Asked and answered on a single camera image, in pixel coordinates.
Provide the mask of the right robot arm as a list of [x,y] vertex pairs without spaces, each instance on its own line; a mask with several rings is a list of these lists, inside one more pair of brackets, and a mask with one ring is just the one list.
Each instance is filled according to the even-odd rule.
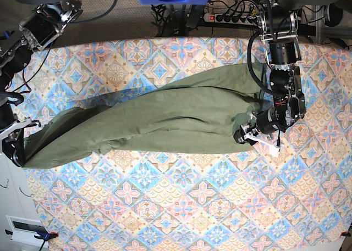
[[24,130],[39,126],[38,120],[19,121],[12,107],[24,101],[17,91],[9,92],[14,74],[23,71],[35,50],[42,51],[62,35],[68,23],[82,13],[80,0],[16,0],[36,8],[18,30],[1,36],[1,153],[16,166],[26,163]]

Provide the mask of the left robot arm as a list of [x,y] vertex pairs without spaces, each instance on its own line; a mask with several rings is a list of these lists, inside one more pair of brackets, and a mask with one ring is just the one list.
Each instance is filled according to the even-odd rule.
[[[306,113],[305,96],[302,92],[301,60],[298,43],[298,20],[296,12],[305,5],[328,5],[336,0],[260,0],[256,16],[258,31],[249,39],[247,66],[252,79],[273,97],[273,106],[260,113],[252,112],[249,121],[242,124],[234,134],[239,144],[266,143],[259,135],[270,136],[284,133]],[[266,62],[271,72],[269,86],[263,84],[254,72],[251,59],[252,44],[260,37],[268,44]]]

